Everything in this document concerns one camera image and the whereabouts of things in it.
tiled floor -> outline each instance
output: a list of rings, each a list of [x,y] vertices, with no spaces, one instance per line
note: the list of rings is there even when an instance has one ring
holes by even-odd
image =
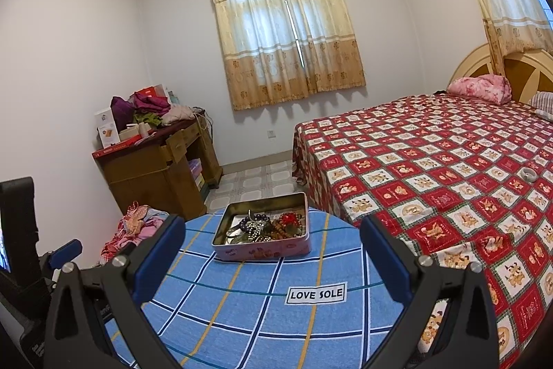
[[[211,190],[206,200],[207,211],[212,213],[229,203],[281,196],[300,191],[292,180],[292,162],[255,167],[221,178],[219,189]]]

red checkered bedspread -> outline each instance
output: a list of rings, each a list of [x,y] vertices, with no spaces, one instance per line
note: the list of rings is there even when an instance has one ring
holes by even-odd
[[[293,155],[315,207],[374,213],[443,266],[482,263],[502,367],[516,359],[553,299],[553,124],[515,102],[413,96],[299,124]]]

bed headboard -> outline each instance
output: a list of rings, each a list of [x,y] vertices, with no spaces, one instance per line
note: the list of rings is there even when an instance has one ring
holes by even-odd
[[[457,68],[450,83],[461,77],[492,74],[489,45],[468,55]],[[544,50],[514,53],[505,58],[505,77],[513,89],[513,100],[527,103],[537,91],[553,92],[553,57]]]

blue tablecloth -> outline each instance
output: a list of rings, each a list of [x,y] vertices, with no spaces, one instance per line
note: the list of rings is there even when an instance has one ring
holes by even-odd
[[[311,210],[309,255],[219,261],[211,241],[222,211],[186,224],[186,239],[154,300],[143,306],[175,359],[189,368],[359,368],[402,311],[389,296],[359,231]],[[347,282],[338,304],[286,305],[290,286]],[[135,367],[117,325],[106,325]]]

striped pillow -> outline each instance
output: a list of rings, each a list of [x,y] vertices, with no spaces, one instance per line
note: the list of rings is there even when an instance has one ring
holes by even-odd
[[[547,91],[538,91],[528,105],[553,114],[553,93]]]

